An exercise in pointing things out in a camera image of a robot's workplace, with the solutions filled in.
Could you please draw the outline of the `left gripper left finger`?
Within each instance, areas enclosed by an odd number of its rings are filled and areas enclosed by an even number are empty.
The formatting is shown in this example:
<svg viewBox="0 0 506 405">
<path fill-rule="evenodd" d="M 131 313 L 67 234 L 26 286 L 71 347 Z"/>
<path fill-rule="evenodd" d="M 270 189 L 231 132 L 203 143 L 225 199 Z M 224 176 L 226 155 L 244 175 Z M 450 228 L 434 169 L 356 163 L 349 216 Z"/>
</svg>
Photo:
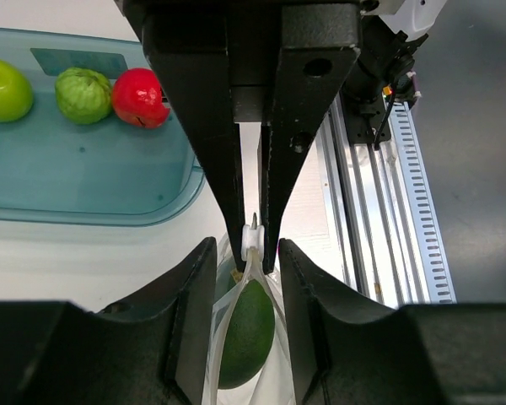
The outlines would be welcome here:
<svg viewBox="0 0 506 405">
<path fill-rule="evenodd" d="M 0 404 L 198 404 L 217 270 L 212 237 L 100 312 L 0 301 Z"/>
</svg>

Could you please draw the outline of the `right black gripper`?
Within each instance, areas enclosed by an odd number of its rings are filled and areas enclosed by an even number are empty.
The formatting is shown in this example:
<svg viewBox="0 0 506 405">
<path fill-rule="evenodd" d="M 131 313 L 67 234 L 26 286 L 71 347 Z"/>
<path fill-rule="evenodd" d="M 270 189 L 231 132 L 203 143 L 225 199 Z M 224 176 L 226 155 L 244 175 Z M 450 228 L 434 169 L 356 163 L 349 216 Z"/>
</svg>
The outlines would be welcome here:
<svg viewBox="0 0 506 405">
<path fill-rule="evenodd" d="M 262 122 L 262 269 L 324 116 L 360 52 L 356 1 L 120 1 L 204 170 L 238 270 L 245 223 L 240 128 Z"/>
</svg>

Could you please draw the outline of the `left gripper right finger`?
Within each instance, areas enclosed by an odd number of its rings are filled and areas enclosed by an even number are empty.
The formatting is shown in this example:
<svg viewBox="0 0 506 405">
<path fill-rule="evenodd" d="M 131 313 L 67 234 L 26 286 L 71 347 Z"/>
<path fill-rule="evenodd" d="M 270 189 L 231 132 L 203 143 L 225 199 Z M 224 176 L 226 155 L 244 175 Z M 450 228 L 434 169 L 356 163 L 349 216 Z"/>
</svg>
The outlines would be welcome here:
<svg viewBox="0 0 506 405">
<path fill-rule="evenodd" d="M 299 404 L 506 404 L 506 304 L 379 304 L 291 240 L 279 261 Z"/>
</svg>

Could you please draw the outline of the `clear zip top bag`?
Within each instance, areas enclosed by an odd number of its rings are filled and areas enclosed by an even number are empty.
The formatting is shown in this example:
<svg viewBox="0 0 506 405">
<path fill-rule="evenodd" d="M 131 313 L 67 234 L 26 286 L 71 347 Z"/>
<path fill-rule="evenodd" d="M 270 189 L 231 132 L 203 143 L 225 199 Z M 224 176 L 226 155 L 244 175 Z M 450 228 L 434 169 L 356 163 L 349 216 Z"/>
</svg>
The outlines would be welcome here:
<svg viewBox="0 0 506 405">
<path fill-rule="evenodd" d="M 218 249 L 204 404 L 293 404 L 280 273 L 265 274 L 264 228 L 243 226 L 239 271 L 228 237 Z"/>
</svg>

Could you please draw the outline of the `dark green avocado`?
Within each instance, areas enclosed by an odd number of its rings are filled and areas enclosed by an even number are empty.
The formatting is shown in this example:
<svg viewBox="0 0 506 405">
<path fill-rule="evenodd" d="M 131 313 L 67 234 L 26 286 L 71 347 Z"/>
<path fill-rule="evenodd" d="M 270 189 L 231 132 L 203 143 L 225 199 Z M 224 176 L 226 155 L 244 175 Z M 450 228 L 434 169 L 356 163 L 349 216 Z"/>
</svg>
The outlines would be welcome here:
<svg viewBox="0 0 506 405">
<path fill-rule="evenodd" d="M 251 279 L 242 289 L 230 318 L 218 387 L 234 389 L 251 380 L 266 363 L 274 333 L 272 302 L 261 284 Z"/>
</svg>

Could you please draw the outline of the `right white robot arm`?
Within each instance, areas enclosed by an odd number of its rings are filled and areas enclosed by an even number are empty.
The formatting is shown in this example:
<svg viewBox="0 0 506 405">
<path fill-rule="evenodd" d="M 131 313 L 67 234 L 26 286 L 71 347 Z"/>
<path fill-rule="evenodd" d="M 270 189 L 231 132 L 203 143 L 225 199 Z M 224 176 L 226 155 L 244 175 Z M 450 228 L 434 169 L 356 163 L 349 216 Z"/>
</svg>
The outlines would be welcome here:
<svg viewBox="0 0 506 405">
<path fill-rule="evenodd" d="M 240 123 L 261 126 L 263 269 L 274 268 L 283 213 L 332 101 L 378 142 L 385 86 L 414 64 L 440 1 L 120 1 L 220 207 L 243 269 Z"/>
</svg>

